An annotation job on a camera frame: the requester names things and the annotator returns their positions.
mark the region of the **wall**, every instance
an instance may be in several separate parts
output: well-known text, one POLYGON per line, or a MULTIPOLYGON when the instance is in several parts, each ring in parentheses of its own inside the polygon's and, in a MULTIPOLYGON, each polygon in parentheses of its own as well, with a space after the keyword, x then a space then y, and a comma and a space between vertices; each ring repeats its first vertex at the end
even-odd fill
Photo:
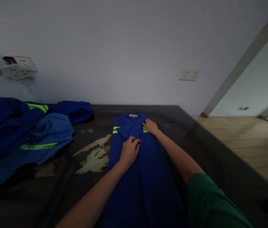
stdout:
POLYGON ((206 115, 210 115, 213 109, 218 105, 221 99, 226 95, 229 89, 234 85, 236 80, 240 77, 240 75, 244 72, 244 70, 248 67, 248 65, 252 62, 252 60, 256 57, 256 55, 260 52, 260 50, 264 47, 264 45, 268 42, 268 22, 262 28, 260 33, 257 35, 252 44, 245 51, 243 56, 237 62, 233 70, 229 73, 226 80, 222 83, 219 89, 216 91, 215 95, 212 97, 210 102, 204 108, 203 113, 206 115))
POLYGON ((267 107, 268 42, 210 115, 257 116, 267 107), (247 111, 239 111, 241 106, 250 108, 247 111))
POLYGON ((177 104, 197 118, 268 21, 268 0, 0 1, 0 52, 43 102, 177 104), (201 70, 178 81, 183 68, 201 70))
POLYGON ((0 97, 12 97, 21 101, 40 101, 38 93, 27 79, 16 82, 1 76, 0 97))

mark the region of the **reflective stripe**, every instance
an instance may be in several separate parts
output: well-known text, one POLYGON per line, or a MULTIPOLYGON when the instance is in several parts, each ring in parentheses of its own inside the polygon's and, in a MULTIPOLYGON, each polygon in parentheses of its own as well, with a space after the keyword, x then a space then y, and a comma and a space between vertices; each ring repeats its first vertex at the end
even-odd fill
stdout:
POLYGON ((44 113, 46 113, 46 111, 48 110, 47 105, 29 104, 29 103, 26 104, 28 105, 29 109, 40 108, 42 111, 44 111, 44 113))
POLYGON ((58 144, 57 142, 55 143, 49 143, 49 144, 43 144, 43 145, 27 145, 27 144, 23 144, 22 146, 30 146, 30 147, 40 147, 40 146, 53 146, 58 144))
POLYGON ((43 145, 27 145, 23 144, 21 145, 20 149, 22 150, 40 150, 40 149, 49 149, 53 148, 58 144, 57 142, 55 143, 49 143, 49 144, 43 144, 43 145))
POLYGON ((120 128, 120 127, 114 127, 114 128, 113 128, 113 134, 114 134, 114 133, 118 133, 118 131, 116 130, 117 128, 120 128))

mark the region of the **electrical socket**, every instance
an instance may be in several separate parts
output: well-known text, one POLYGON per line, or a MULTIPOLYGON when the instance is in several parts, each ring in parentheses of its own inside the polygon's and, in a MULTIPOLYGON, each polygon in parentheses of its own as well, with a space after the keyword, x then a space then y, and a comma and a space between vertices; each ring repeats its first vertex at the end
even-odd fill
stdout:
POLYGON ((15 80, 31 77, 31 75, 23 70, 18 64, 2 66, 0 67, 0 70, 7 76, 13 77, 15 80))
POLYGON ((194 69, 183 69, 179 80, 196 81, 199 78, 200 71, 194 69))
POLYGON ((30 57, 14 55, 17 64, 25 71, 37 72, 37 68, 30 57))

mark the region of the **green shirt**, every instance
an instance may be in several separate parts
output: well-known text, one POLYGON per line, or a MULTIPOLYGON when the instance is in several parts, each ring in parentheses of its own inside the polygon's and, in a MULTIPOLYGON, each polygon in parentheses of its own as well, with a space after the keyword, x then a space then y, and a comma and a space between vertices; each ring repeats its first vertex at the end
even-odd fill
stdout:
POLYGON ((188 183, 190 227, 249 227, 252 225, 206 174, 194 174, 188 183))

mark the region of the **fingers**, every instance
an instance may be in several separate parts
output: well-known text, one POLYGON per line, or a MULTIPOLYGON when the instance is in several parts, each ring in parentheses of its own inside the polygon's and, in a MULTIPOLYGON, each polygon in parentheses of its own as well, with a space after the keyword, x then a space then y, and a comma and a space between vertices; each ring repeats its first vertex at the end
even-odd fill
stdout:
POLYGON ((139 147, 140 147, 140 144, 138 144, 138 145, 136 146, 136 150, 135 150, 135 153, 136 153, 136 154, 138 154, 138 152, 139 152, 139 147))
POLYGON ((136 145, 137 145, 138 143, 140 143, 140 142, 141 142, 140 139, 136 139, 136 140, 133 142, 133 145, 136 147, 136 145))
POLYGON ((128 141, 129 142, 132 142, 133 140, 135 140, 136 138, 134 137, 134 136, 130 136, 129 138, 128 138, 128 141))

